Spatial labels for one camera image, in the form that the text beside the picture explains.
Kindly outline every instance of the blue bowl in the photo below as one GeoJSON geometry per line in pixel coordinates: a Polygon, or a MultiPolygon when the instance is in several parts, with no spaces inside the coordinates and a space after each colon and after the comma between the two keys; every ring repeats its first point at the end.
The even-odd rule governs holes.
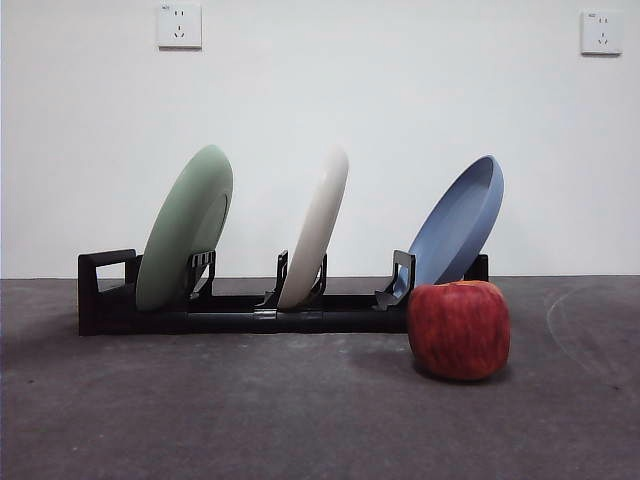
{"type": "MultiPolygon", "coordinates": [[[[409,248],[416,256],[416,286],[460,280],[480,253],[498,217],[504,179],[492,156],[482,157],[449,187],[409,248]]],[[[395,294],[406,289],[402,268],[395,294]]]]}

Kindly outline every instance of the apple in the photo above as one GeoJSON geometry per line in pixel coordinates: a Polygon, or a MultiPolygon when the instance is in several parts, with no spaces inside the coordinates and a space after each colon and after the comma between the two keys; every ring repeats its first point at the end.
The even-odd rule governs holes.
{"type": "Polygon", "coordinates": [[[507,363],[509,310],[492,283],[416,287],[409,298],[407,327],[418,364],[437,376],[479,380],[507,363]]]}

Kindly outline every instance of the wall socket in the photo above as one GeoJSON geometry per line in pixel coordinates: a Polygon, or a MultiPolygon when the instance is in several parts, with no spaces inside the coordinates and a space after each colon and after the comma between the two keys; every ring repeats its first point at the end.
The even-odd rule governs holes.
{"type": "Polygon", "coordinates": [[[198,3],[162,3],[158,7],[160,48],[202,48],[202,7],[198,3]]]}
{"type": "Polygon", "coordinates": [[[592,55],[622,53],[622,12],[615,10],[582,12],[582,53],[592,55]]]}

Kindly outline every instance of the plate holder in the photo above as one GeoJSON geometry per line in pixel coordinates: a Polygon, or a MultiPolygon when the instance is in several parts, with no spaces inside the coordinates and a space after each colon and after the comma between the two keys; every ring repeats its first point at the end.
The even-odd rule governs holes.
{"type": "MultiPolygon", "coordinates": [[[[277,333],[277,332],[406,332],[405,312],[415,286],[415,256],[395,250],[393,271],[386,288],[370,294],[327,293],[327,256],[304,302],[295,309],[279,309],[289,254],[276,261],[272,290],[264,295],[215,294],[216,252],[191,255],[186,265],[186,288],[168,306],[149,312],[135,305],[135,287],[142,255],[133,249],[78,257],[78,318],[80,335],[277,333]],[[96,269],[125,264],[124,285],[100,291],[96,269]],[[400,268],[408,271],[408,286],[394,295],[400,268]]],[[[488,281],[488,257],[478,255],[465,280],[488,281]]]]}

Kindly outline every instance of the gray floor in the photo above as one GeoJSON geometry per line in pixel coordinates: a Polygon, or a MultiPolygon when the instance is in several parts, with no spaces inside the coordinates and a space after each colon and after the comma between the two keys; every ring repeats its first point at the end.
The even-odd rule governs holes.
{"type": "Polygon", "coordinates": [[[474,384],[400,334],[81,338],[75,282],[3,281],[2,478],[640,478],[640,277],[494,280],[474,384]]]}

